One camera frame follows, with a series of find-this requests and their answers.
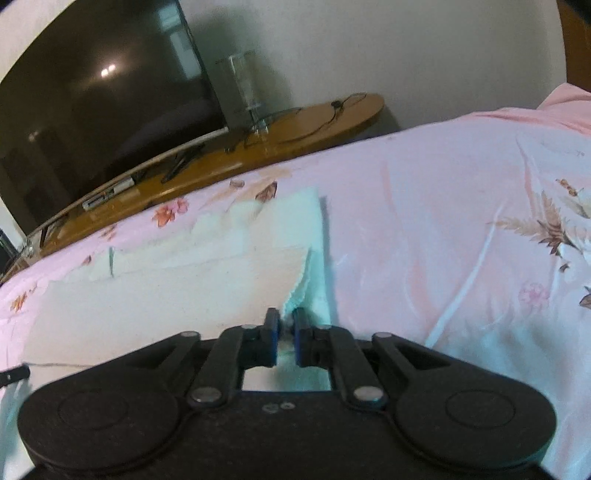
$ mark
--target pink floral bedsheet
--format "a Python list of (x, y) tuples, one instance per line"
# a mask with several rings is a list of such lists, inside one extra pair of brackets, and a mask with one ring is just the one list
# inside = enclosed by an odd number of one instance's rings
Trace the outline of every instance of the pink floral bedsheet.
[(0, 289), (0, 369), (19, 363), (48, 283), (96, 254), (163, 238), (240, 200), (316, 186), (333, 323), (357, 337), (391, 331), (539, 388), (558, 414), (544, 466), (561, 479), (586, 478), (591, 137), (584, 133), (464, 117), (263, 168), (142, 212)]

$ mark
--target white wall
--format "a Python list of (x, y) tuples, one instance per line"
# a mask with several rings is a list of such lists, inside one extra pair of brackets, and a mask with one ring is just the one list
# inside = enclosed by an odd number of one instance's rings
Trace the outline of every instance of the white wall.
[[(0, 13), (0, 79), (71, 1), (15, 0)], [(566, 81), (556, 0), (180, 1), (206, 66), (257, 50), (270, 110), (378, 92), (408, 128), (535, 107)], [(0, 228), (19, 238), (4, 205)]]

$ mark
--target wooden furniture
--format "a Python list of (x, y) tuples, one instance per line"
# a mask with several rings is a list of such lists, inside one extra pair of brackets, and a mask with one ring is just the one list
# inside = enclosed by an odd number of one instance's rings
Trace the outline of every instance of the wooden furniture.
[(251, 134), (231, 152), (212, 151), (194, 160), (168, 183), (162, 168), (90, 212), (81, 206), (47, 235), (41, 256), (56, 252), (98, 230), (146, 208), (235, 175), (334, 147), (372, 125), (384, 108), (381, 95), (363, 93), (341, 100), (342, 107), (323, 103), (289, 112), (266, 135)]
[(566, 79), (591, 92), (591, 26), (563, 0), (557, 3), (564, 38)]

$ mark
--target wooden tv stand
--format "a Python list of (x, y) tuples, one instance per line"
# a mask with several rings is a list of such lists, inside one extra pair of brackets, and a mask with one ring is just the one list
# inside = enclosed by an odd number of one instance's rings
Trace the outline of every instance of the wooden tv stand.
[[(271, 124), (267, 135), (251, 134), (229, 152), (221, 149), (204, 153), (165, 184), (160, 180), (170, 164), (153, 167), (143, 181), (97, 208), (89, 212), (81, 206), (72, 209), (59, 226), (48, 233), (40, 255), (50, 255), (108, 225), (193, 190), (339, 145), (372, 125), (383, 108), (381, 95), (352, 95), (342, 109), (335, 109), (328, 102), (287, 113)], [(36, 242), (38, 239), (39, 234), (34, 236)]]

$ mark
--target metal screw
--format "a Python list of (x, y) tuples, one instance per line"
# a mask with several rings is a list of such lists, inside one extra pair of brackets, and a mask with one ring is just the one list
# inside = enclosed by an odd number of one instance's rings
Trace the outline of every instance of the metal screw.
[(199, 387), (191, 392), (191, 398), (197, 403), (213, 403), (222, 398), (222, 392), (215, 387)]
[(262, 410), (265, 413), (273, 415), (274, 413), (277, 413), (279, 411), (279, 405), (277, 405), (276, 403), (267, 403), (262, 406)]
[(380, 400), (384, 396), (384, 391), (378, 387), (364, 385), (363, 387), (356, 388), (353, 392), (353, 395), (359, 401), (373, 403)]

